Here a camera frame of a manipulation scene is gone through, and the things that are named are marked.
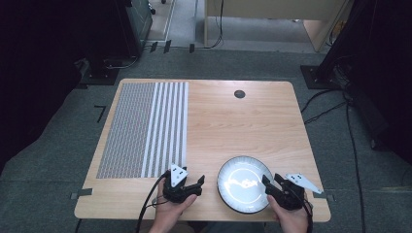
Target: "human hand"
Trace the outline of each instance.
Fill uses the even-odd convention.
[[[267,200],[269,201],[270,207],[274,211],[273,218],[277,221],[280,221],[284,233],[307,232],[309,223],[308,215],[304,208],[295,211],[288,211],[279,206],[278,202],[272,195],[267,195]]]
[[[178,221],[179,216],[187,209],[197,198],[195,194],[189,196],[185,202],[177,204],[167,201],[163,197],[163,186],[165,178],[161,179],[157,186],[157,203],[155,208],[154,225],[149,233],[166,233],[169,232]]]

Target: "striped pattern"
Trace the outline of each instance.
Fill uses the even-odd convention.
[[[159,177],[186,165],[188,83],[125,83],[97,179]]]

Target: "shallow white dish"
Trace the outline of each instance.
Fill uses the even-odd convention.
[[[269,169],[250,156],[228,160],[218,175],[218,190],[228,207],[242,214],[257,213],[269,204],[261,183],[263,174],[274,183]]]

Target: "wire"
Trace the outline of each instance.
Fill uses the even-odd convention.
[[[321,114],[319,114],[319,115],[317,115],[317,116],[313,116],[312,118],[307,119],[304,123],[305,123],[305,124],[312,123],[313,121],[319,119],[321,116],[323,116],[323,115],[325,115],[325,114],[328,114],[328,113],[330,113],[331,111],[333,111],[333,110],[335,110],[335,109],[339,109],[340,107],[344,106],[346,103],[347,103],[347,102],[344,101],[344,102],[336,105],[335,107],[333,107],[333,108],[331,108],[331,109],[328,109],[328,110],[322,112]]]
[[[335,67],[337,73],[339,74],[339,76],[337,76],[338,80],[341,80],[345,83],[348,83],[348,75],[346,74],[346,71],[343,69],[343,67],[338,63]]]
[[[129,68],[130,66],[132,66],[137,61],[137,59],[139,57],[138,56],[132,56],[131,58],[134,58],[133,62],[126,65],[126,66],[112,66],[112,65],[110,65],[110,66],[106,66],[106,69],[112,70],[112,69],[126,69],[126,68]]]
[[[333,26],[333,30],[336,28],[336,26],[338,26],[338,23],[339,23],[339,21],[336,22],[336,24]],[[343,22],[343,20],[341,20],[341,21],[340,21],[340,27],[339,27],[339,33],[338,33],[337,35],[340,35],[340,33],[342,32],[343,26],[344,26],[344,22]],[[326,42],[326,45],[329,46],[329,47],[332,47],[333,44],[334,44],[334,41],[333,41],[333,30],[330,31],[329,41]]]
[[[75,233],[79,232],[80,224],[82,224],[82,219],[81,218],[79,218],[79,220],[78,220],[78,224],[76,225]]]
[[[328,92],[334,91],[334,90],[339,90],[339,89],[327,89],[327,90],[323,90],[323,91],[321,91],[321,92],[318,92],[318,93],[314,94],[314,95],[306,102],[306,105],[302,108],[302,110],[300,111],[300,113],[302,114],[302,113],[307,109],[307,107],[309,106],[310,102],[312,102],[312,100],[314,100],[316,97],[318,97],[318,96],[320,96],[320,95],[323,95],[323,94],[326,94],[326,93],[328,93]]]
[[[152,46],[144,46],[143,50],[150,49]],[[187,50],[189,47],[169,47],[170,49],[182,49]],[[207,50],[208,48],[196,48],[197,50]]]
[[[168,203],[168,202],[169,202],[169,201],[167,200],[167,201],[160,202],[160,203],[153,203],[153,204],[147,206],[146,208],[149,208],[149,207],[154,207],[154,208],[156,208],[158,205],[165,204],[165,203]]]
[[[221,3],[221,17],[220,17],[221,25],[218,25],[219,30],[220,30],[219,38],[213,46],[205,47],[205,49],[212,49],[212,48],[216,47],[218,44],[220,44],[221,41],[223,40],[223,27],[222,27],[223,5],[224,5],[224,0],[222,0],[222,3]]]
[[[371,22],[370,22],[369,36],[368,36],[368,39],[367,39],[367,41],[366,41],[366,43],[365,43],[365,46],[364,46],[363,51],[366,50],[366,48],[368,47],[368,45],[369,45],[369,43],[370,43],[370,40],[371,40],[371,38],[372,38],[372,31],[373,31],[373,26],[374,26],[374,22],[375,22],[375,15],[376,15],[377,5],[378,5],[378,0],[375,0],[375,6],[373,7],[373,15],[372,15],[372,19],[371,19]],[[338,64],[337,62],[339,62],[340,59],[349,58],[349,57],[352,57],[352,56],[357,56],[357,54],[343,55],[343,56],[340,56],[340,57],[337,57],[336,59],[334,59],[332,62],[330,62],[330,63],[326,66],[325,75],[327,76],[327,70],[328,70],[328,68],[329,68],[330,66],[333,66],[333,67],[334,67],[334,66],[336,66],[336,65]]]
[[[357,183],[358,183],[358,191],[359,191],[359,196],[360,196],[360,217],[361,217],[361,229],[362,232],[365,233],[366,232],[366,226],[364,224],[364,206],[363,206],[363,192],[361,189],[361,178],[360,178],[360,169],[359,169],[359,164],[358,164],[358,152],[357,152],[357,147],[355,144],[355,139],[354,139],[354,134],[352,132],[352,127],[351,127],[351,121],[349,118],[349,106],[350,103],[347,101],[347,105],[346,105],[346,121],[348,123],[348,129],[349,129],[349,135],[351,137],[351,142],[352,142],[352,147],[354,150],[354,158],[355,158],[355,169],[356,169],[356,173],[357,173]]]
[[[163,179],[163,178],[166,176],[166,173],[163,173],[163,174],[157,179],[157,181],[154,183],[154,186],[152,187],[152,190],[149,192],[149,195],[148,195],[148,197],[146,198],[145,203],[143,204],[142,211],[140,212],[139,219],[137,220],[136,233],[139,233],[140,226],[142,225],[143,215],[145,214],[146,209],[149,207],[149,206],[147,206],[147,205],[148,205],[148,202],[149,202],[149,199],[151,198],[152,193],[155,191],[155,188],[157,187],[157,185],[158,185],[158,183],[160,182],[160,180]]]

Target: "floor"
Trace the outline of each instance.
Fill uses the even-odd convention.
[[[148,43],[171,40],[172,47],[204,48],[204,0],[160,0],[151,1],[156,9],[154,24]],[[208,18],[208,46],[213,46],[220,35],[220,19]],[[222,41],[214,47],[217,50],[264,50],[280,52],[315,52],[303,27],[302,20],[272,18],[223,17]],[[319,52],[327,53],[328,46]]]

